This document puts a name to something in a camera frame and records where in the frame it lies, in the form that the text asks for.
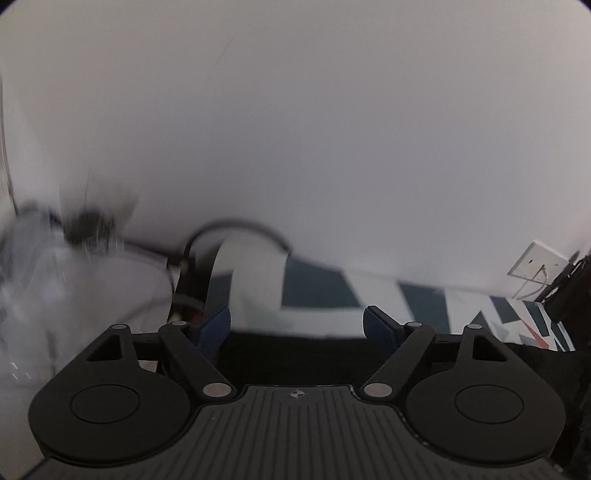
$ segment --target white wall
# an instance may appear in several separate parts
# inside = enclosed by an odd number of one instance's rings
[[[177,245],[245,216],[315,260],[513,294],[591,241],[577,0],[18,0],[0,18],[17,200],[89,166]]]

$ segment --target metal screw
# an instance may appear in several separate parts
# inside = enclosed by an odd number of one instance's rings
[[[232,393],[232,387],[227,383],[208,383],[203,387],[203,393],[213,398],[227,397]]]
[[[385,383],[370,383],[363,388],[365,394],[369,397],[387,397],[392,394],[392,387]]]

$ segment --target white cable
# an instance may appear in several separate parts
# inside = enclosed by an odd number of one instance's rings
[[[527,297],[531,297],[532,295],[534,295],[534,294],[538,293],[539,291],[541,291],[548,284],[548,272],[546,271],[546,266],[545,265],[542,265],[542,267],[540,268],[540,270],[538,271],[538,273],[539,272],[542,272],[544,274],[544,283],[542,283],[542,286],[540,288],[538,288],[537,290],[534,290],[534,291],[528,293],[527,295],[523,295],[521,297],[518,297],[517,300],[523,300],[523,299],[525,299]]]

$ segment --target wall socket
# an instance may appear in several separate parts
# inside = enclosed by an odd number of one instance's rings
[[[568,263],[569,261],[565,257],[555,253],[542,243],[534,241],[507,275],[543,284],[544,274],[541,272],[541,268],[542,265],[545,265],[548,273],[548,283],[552,283]]]

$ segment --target ribbed rubber surface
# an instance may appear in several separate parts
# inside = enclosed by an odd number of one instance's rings
[[[509,468],[464,465],[411,435],[395,410],[348,387],[249,387],[205,407],[172,447],[132,465],[90,469],[46,460],[28,480],[553,480],[545,460]]]

